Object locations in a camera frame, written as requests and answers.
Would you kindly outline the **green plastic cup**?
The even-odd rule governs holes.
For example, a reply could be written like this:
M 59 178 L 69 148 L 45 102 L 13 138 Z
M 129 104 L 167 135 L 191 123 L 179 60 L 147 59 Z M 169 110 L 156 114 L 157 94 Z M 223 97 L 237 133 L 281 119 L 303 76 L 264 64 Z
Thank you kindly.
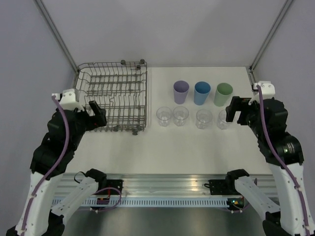
M 233 93 L 233 87 L 228 83 L 220 83 L 217 85 L 214 104 L 222 107 Z

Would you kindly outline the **clear glass cup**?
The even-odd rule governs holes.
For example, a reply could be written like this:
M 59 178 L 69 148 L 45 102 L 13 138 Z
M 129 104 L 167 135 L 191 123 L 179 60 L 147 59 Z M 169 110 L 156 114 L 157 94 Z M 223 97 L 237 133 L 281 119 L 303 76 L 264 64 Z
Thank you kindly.
M 207 129 L 211 126 L 213 115 L 211 111 L 202 109 L 196 113 L 196 127 L 198 129 Z
M 230 122 L 226 121 L 226 110 L 219 112 L 217 119 L 217 127 L 221 130 L 226 130 L 230 126 Z
M 177 106 L 173 109 L 173 121 L 178 127 L 184 126 L 189 117 L 189 111 L 184 106 Z
M 158 123 L 162 127 L 167 127 L 172 118 L 172 110 L 169 107 L 160 107 L 156 112 Z

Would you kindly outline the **blue plastic cup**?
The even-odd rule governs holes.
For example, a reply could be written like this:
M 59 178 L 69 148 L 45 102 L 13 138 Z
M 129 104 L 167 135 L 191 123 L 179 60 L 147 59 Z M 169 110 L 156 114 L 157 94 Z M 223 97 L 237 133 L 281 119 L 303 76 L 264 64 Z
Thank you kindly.
M 195 105 L 201 106 L 205 103 L 209 93 L 211 91 L 211 86 L 204 81 L 197 82 L 194 86 L 194 103 Z

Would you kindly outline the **lavender plastic cup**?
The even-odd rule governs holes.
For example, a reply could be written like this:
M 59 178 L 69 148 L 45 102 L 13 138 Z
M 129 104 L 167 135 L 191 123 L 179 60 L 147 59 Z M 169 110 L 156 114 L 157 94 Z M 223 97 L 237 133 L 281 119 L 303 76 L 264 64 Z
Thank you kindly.
M 189 91 L 189 84 L 186 81 L 179 80 L 173 85 L 174 101 L 176 104 L 183 104 Z

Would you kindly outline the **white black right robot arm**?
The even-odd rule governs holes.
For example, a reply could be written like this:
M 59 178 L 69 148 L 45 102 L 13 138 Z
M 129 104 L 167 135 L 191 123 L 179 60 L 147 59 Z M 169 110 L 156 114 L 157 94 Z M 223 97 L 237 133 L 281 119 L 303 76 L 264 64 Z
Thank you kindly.
M 267 236 L 313 236 L 311 216 L 304 186 L 304 157 L 300 142 L 286 131 L 288 111 L 274 98 L 249 103 L 249 98 L 232 97 L 226 107 L 226 121 L 240 112 L 237 123 L 247 125 L 257 137 L 259 151 L 273 175 L 279 203 L 271 201 L 244 169 L 230 171 L 225 189 L 239 193 L 255 209 Z

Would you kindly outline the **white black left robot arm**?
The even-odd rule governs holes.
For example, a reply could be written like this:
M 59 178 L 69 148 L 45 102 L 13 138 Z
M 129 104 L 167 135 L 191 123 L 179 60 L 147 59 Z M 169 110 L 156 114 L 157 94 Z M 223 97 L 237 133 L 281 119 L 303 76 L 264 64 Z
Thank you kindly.
M 86 109 L 66 109 L 57 100 L 54 103 L 57 109 L 47 124 L 48 132 L 31 160 L 30 190 L 23 214 L 19 223 L 7 230 L 8 236 L 60 236 L 68 219 L 87 197 L 107 190 L 107 175 L 90 169 L 59 206 L 51 206 L 56 188 L 85 132 L 107 124 L 106 110 L 96 101 L 89 102 L 93 116 Z

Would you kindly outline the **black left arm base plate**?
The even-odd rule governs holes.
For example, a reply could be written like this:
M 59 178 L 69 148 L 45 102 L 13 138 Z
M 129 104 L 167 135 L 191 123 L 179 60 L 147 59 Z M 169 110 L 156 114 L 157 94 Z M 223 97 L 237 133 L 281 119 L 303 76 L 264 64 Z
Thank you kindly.
M 118 195 L 118 190 L 121 192 L 123 189 L 124 181 L 122 179 L 108 179 L 106 183 L 106 188 L 110 188 L 111 195 Z

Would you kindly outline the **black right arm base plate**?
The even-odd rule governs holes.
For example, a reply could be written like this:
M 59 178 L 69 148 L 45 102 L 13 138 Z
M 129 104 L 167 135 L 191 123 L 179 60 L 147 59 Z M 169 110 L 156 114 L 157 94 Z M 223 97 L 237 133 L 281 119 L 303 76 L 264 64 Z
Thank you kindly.
M 232 192 L 228 188 L 224 179 L 210 179 L 208 181 L 211 195 L 231 195 Z

